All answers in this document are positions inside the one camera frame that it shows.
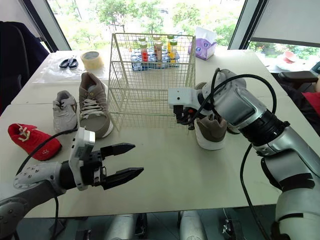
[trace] red shoe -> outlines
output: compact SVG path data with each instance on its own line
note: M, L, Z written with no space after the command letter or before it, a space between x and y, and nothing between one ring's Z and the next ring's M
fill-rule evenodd
M8 127L8 133L12 141L30 154L39 144L50 138L49 134L36 129L36 126L14 123ZM62 145L54 138L39 149L32 157L39 161L45 161L55 156Z

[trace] shoelace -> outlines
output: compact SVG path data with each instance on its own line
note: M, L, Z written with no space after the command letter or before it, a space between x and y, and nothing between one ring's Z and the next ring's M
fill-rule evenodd
M63 117L68 114L68 111L66 110L67 105L72 105L73 101L69 99L62 100L61 102L58 102L58 104L55 104L53 106L53 110L57 111L56 113L57 117Z
M18 124L18 126L20 126L19 131L20 131L20 135L25 136L25 138L22 137L18 137L19 140L21 140L22 142L27 141L30 138L30 131L27 130L27 127L23 128L21 125Z
M102 107L95 99L85 99L83 107L81 108L80 118L87 119L89 115L96 114L97 116L103 115Z

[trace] scissors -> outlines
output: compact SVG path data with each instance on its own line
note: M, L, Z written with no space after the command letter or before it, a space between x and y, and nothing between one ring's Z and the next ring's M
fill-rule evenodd
M67 67L69 67L70 69L74 69L77 66L78 66L78 61L75 56L72 56L71 58L67 58L63 60L59 65L59 67L62 69L66 69Z

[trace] bottle cap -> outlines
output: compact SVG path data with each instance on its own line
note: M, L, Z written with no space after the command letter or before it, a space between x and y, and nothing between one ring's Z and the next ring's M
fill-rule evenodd
M177 41L170 41L171 46L177 46L178 42Z

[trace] tissue box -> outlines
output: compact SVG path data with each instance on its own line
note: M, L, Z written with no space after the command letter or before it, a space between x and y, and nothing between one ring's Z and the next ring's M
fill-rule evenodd
M203 60L209 59L216 50L216 37L217 34L215 32L197 27L195 29L195 56Z

